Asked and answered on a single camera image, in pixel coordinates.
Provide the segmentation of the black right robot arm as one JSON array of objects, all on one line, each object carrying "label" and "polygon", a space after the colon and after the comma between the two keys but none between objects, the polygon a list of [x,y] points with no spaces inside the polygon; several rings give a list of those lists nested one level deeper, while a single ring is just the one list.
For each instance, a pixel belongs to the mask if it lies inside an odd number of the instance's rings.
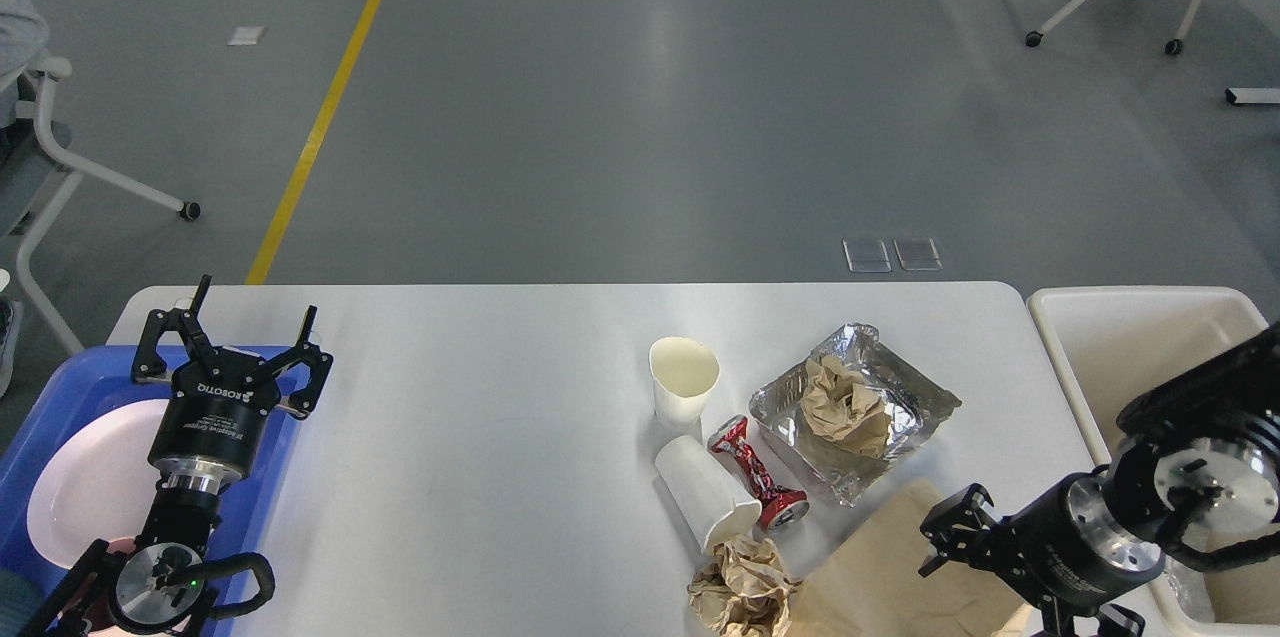
[{"label": "black right robot arm", "polygon": [[1277,536],[1277,327],[1140,397],[1120,412],[1123,450],[1060,478],[1011,517],[989,514],[974,484],[920,526],[932,554],[919,574],[955,562],[997,576],[1034,608],[1044,636],[1079,617],[1102,636],[1139,636],[1144,618],[1117,599],[1167,560],[1199,573],[1267,562]]}]

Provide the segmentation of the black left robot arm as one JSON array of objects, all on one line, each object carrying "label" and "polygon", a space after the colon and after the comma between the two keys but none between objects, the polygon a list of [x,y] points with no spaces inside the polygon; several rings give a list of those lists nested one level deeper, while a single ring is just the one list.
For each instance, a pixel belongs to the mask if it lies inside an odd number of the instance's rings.
[{"label": "black left robot arm", "polygon": [[132,634],[197,636],[207,622],[256,611],[276,588],[270,562],[244,551],[209,556],[225,491],[250,478],[273,413],[306,420],[333,358],[312,342],[316,306],[276,356],[216,345],[198,321],[210,290],[201,278],[188,306],[155,310],[143,324],[131,379],[170,394],[147,463],[155,498],[131,551],[95,540],[23,624],[23,636],[87,636],[104,605]]}]

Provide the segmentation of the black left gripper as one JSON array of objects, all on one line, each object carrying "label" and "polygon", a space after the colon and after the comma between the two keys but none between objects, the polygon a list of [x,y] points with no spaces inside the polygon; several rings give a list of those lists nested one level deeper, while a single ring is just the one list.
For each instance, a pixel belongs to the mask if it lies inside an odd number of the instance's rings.
[{"label": "black left gripper", "polygon": [[[274,405],[296,420],[312,414],[334,358],[312,342],[317,306],[308,304],[294,344],[262,363],[261,385],[247,386],[243,379],[233,379],[232,386],[215,385],[211,379],[223,379],[220,349],[212,345],[198,322],[211,283],[210,274],[204,274],[189,306],[147,315],[131,365],[131,379],[134,382],[172,379],[173,397],[148,450],[148,463],[169,476],[178,460],[211,460],[223,469],[223,482],[230,485],[251,477],[268,413]],[[186,356],[197,367],[178,368],[170,377],[170,368],[157,353],[165,333],[175,333]],[[303,368],[306,381],[282,397],[275,382],[296,367]]]}]

